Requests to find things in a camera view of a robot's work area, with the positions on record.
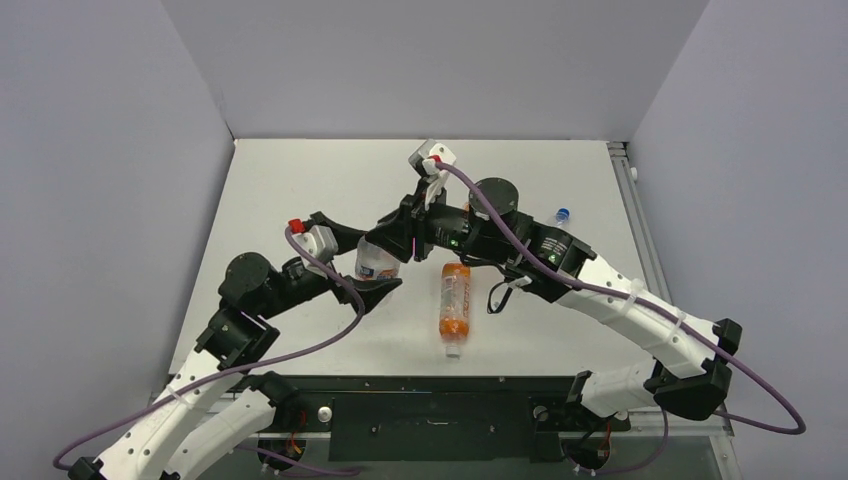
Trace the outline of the clear water bottle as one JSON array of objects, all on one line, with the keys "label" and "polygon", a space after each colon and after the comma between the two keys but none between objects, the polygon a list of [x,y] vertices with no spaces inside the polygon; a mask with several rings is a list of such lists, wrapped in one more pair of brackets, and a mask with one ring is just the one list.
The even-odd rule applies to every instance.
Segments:
[{"label": "clear water bottle", "polygon": [[369,285],[400,278],[401,263],[387,251],[361,237],[357,244],[354,275]]}]

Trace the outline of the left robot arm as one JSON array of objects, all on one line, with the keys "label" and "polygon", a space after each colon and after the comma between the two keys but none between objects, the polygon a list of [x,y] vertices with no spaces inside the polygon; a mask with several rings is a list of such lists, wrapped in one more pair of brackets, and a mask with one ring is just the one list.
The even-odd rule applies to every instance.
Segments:
[{"label": "left robot arm", "polygon": [[[361,281],[340,275],[333,258],[354,250],[364,231],[315,214],[294,219],[285,237],[297,257],[275,268],[255,252],[227,267],[221,302],[183,366],[157,399],[104,430],[124,434],[94,457],[54,466],[71,479],[196,479],[250,435],[285,430],[298,416],[296,388],[270,366],[316,353],[350,334],[398,278]],[[293,353],[267,357],[280,332],[271,318],[325,293],[350,305],[354,320],[341,332]]]}]

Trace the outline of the slim orange drink bottle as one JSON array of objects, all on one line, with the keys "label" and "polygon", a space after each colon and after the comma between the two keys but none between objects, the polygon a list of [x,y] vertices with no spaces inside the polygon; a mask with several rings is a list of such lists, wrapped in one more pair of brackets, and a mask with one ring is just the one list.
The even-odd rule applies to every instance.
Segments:
[{"label": "slim orange drink bottle", "polygon": [[470,268],[446,263],[441,271],[438,331],[450,359],[460,359],[470,333]]}]

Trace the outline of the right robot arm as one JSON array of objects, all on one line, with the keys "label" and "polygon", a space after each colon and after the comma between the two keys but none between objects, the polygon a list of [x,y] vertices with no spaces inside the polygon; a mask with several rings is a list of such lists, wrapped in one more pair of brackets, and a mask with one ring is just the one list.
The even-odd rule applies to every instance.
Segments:
[{"label": "right robot arm", "polygon": [[427,188],[419,181],[366,240],[403,263],[423,261],[440,247],[468,266],[493,266],[509,286],[585,314],[650,354],[650,360],[616,371],[578,374],[563,402],[572,424],[588,427],[599,418],[654,406],[703,421],[724,402],[732,372],[713,349],[737,351],[738,323],[673,310],[585,242],[520,212],[518,190],[505,179],[477,182],[467,209],[447,205],[444,193],[427,204]]}]

